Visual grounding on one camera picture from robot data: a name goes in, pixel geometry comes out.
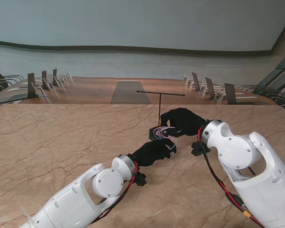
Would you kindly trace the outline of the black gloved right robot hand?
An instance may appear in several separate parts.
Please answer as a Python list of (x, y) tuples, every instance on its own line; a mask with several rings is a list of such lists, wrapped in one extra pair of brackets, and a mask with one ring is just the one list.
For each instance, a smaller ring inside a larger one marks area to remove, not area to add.
[(206, 123), (206, 120), (186, 108), (172, 109), (160, 116), (160, 126), (167, 126), (166, 135), (180, 137), (182, 135), (194, 136)]

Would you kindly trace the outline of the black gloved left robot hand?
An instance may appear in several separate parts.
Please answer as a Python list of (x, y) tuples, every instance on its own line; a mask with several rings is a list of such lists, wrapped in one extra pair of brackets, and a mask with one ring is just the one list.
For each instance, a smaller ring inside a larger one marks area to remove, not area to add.
[(132, 161), (136, 161), (138, 166), (147, 167), (153, 165), (155, 161), (170, 158), (176, 153), (176, 144), (170, 139), (149, 141), (132, 154), (128, 154)]

